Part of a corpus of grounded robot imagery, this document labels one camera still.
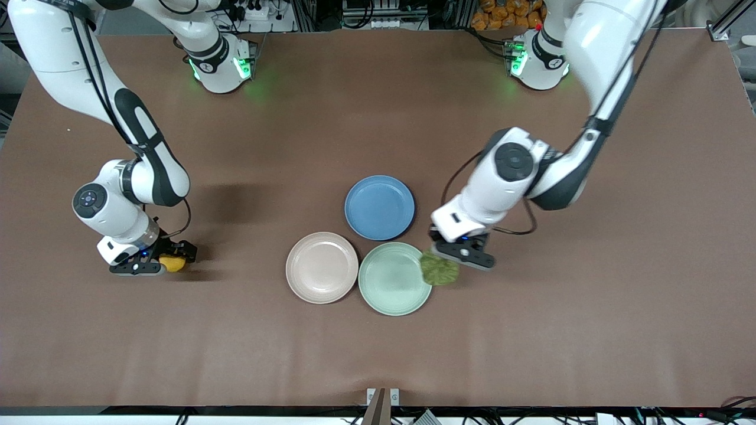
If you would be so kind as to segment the green lettuce leaf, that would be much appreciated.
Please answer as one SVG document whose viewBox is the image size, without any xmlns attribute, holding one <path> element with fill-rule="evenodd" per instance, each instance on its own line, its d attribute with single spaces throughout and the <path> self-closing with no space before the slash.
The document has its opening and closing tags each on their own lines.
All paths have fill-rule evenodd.
<svg viewBox="0 0 756 425">
<path fill-rule="evenodd" d="M 458 263 L 442 258 L 432 250 L 423 252 L 419 259 L 419 268 L 421 268 L 424 282 L 431 286 L 453 285 L 460 275 Z"/>
</svg>

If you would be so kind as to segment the metal bracket with post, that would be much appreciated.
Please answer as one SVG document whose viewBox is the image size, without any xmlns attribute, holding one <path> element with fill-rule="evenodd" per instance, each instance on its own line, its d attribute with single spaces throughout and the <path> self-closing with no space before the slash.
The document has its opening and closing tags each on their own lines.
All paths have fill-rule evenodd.
<svg viewBox="0 0 756 425">
<path fill-rule="evenodd" d="M 400 406 L 399 389 L 367 389 L 367 408 L 361 425 L 395 425 L 392 408 Z"/>
</svg>

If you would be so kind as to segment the beige round plate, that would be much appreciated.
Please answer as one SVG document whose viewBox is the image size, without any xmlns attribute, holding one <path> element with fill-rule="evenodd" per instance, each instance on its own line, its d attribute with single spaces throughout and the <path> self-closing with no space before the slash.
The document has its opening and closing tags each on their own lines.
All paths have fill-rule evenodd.
<svg viewBox="0 0 756 425">
<path fill-rule="evenodd" d="M 300 299 L 324 305 L 342 299 L 356 285 L 359 258 L 336 233 L 317 232 L 300 239 L 286 259 L 286 280 Z"/>
</svg>

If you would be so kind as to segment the blue round plate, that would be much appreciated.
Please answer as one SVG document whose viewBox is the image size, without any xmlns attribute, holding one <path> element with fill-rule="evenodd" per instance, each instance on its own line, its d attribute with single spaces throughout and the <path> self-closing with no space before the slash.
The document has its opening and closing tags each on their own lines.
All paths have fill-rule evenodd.
<svg viewBox="0 0 756 425">
<path fill-rule="evenodd" d="M 414 221 L 415 210 L 408 186 L 388 175 L 357 181 L 344 202 L 348 225 L 368 240 L 393 240 L 404 234 Z"/>
</svg>

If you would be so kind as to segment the aluminium frame profile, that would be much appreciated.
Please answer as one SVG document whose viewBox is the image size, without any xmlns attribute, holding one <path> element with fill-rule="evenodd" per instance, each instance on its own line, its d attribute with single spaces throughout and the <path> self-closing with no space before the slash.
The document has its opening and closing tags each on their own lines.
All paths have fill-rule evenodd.
<svg viewBox="0 0 756 425">
<path fill-rule="evenodd" d="M 707 21 L 711 41 L 728 41 L 731 27 L 753 7 L 756 0 L 731 0 L 727 9 L 714 21 Z"/>
</svg>

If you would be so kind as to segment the bag of orange fruits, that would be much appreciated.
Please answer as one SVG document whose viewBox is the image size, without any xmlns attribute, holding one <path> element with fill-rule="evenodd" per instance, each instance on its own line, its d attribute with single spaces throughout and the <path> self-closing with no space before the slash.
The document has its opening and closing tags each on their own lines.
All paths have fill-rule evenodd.
<svg viewBox="0 0 756 425">
<path fill-rule="evenodd" d="M 507 27 L 539 30 L 547 13 L 543 0 L 477 0 L 470 27 L 477 31 Z"/>
</svg>

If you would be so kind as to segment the white power strip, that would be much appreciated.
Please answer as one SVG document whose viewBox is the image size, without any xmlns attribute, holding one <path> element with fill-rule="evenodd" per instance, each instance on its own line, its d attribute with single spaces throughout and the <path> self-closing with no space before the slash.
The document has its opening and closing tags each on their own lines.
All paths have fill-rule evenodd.
<svg viewBox="0 0 756 425">
<path fill-rule="evenodd" d="M 230 30 L 243 33 L 292 32 L 298 28 L 291 0 L 224 0 Z"/>
</svg>

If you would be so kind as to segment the pale green round plate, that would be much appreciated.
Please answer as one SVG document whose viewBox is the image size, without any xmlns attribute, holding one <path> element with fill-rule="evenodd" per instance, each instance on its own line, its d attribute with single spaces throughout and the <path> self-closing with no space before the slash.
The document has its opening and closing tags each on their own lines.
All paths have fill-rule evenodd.
<svg viewBox="0 0 756 425">
<path fill-rule="evenodd" d="M 357 284 L 368 306 L 386 316 L 405 316 L 423 307 L 432 286 L 423 279 L 423 253 L 410 244 L 388 242 L 363 258 Z"/>
</svg>

